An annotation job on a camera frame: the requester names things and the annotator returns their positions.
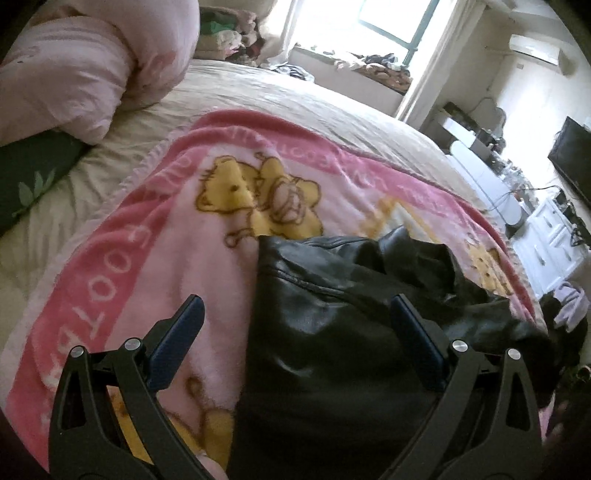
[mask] television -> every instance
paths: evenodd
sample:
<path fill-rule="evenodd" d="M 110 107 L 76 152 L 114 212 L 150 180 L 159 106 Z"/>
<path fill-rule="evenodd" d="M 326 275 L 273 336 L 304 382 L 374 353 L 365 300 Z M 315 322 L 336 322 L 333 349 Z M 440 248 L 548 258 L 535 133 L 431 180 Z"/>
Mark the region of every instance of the television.
<path fill-rule="evenodd" d="M 591 209 L 591 132 L 568 116 L 548 158 Z"/>

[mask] window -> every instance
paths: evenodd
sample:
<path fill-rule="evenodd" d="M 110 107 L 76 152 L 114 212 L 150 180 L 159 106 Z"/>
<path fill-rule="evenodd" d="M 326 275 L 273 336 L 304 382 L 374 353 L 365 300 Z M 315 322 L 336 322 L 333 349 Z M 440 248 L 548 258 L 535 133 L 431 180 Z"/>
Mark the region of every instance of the window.
<path fill-rule="evenodd" d="M 408 66 L 439 0 L 309 0 L 297 41 L 320 51 L 359 55 L 394 53 Z"/>

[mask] leaf pattern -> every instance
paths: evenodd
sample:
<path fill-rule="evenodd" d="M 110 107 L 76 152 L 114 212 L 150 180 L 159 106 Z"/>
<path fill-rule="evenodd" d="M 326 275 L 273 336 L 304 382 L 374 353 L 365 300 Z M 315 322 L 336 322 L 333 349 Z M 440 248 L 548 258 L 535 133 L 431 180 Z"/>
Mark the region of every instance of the leaf pattern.
<path fill-rule="evenodd" d="M 35 187 L 33 188 L 33 196 L 39 197 L 43 193 L 43 177 L 39 172 L 35 172 Z"/>
<path fill-rule="evenodd" d="M 23 182 L 19 182 L 18 184 L 18 199 L 21 201 L 23 207 L 28 207 L 35 199 L 31 189 Z"/>
<path fill-rule="evenodd" d="M 45 186 L 43 187 L 43 191 L 46 192 L 49 190 L 49 187 L 53 184 L 53 180 L 56 178 L 56 169 L 52 169 L 45 180 Z"/>
<path fill-rule="evenodd" d="M 18 199 L 21 202 L 22 208 L 17 210 L 12 214 L 13 218 L 21 215 L 22 213 L 26 212 L 28 208 L 37 200 L 41 195 L 43 195 L 51 185 L 53 184 L 54 179 L 56 178 L 56 169 L 52 169 L 45 181 L 43 181 L 43 176 L 38 171 L 35 172 L 35 183 L 33 185 L 33 190 L 23 182 L 18 183 Z"/>

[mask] air conditioner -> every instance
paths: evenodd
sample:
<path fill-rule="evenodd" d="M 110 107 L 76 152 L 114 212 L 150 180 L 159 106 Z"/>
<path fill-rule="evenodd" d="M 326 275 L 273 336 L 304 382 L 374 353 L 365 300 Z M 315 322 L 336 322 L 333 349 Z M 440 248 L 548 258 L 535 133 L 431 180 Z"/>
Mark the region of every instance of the air conditioner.
<path fill-rule="evenodd" d="M 564 74 L 566 58 L 560 47 L 534 38 L 511 35 L 509 48 L 527 60 Z"/>

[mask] green pillow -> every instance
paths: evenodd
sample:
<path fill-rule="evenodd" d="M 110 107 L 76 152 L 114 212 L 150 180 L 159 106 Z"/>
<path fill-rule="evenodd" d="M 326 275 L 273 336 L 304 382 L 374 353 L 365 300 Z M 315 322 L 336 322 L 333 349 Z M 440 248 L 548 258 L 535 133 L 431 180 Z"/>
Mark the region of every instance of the green pillow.
<path fill-rule="evenodd" d="M 89 148 L 73 136 L 54 130 L 0 147 L 0 235 Z"/>

